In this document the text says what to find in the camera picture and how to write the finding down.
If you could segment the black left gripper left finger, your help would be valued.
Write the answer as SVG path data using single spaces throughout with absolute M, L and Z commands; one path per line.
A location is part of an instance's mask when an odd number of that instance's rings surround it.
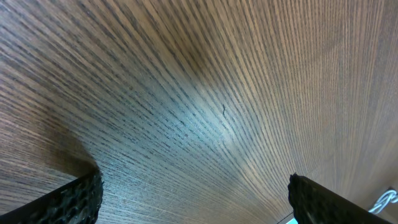
M 3 224 L 94 224 L 103 201 L 100 170 L 90 173 L 1 215 Z

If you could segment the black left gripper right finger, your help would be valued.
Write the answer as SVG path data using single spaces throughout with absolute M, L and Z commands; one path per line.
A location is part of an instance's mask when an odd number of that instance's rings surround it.
M 288 190 L 298 224 L 391 224 L 302 175 L 290 176 Z

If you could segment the blue smartphone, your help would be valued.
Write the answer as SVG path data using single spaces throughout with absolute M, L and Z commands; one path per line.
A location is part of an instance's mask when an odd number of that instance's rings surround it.
M 298 224 L 298 221 L 295 218 L 293 218 L 290 221 L 288 221 L 286 224 Z

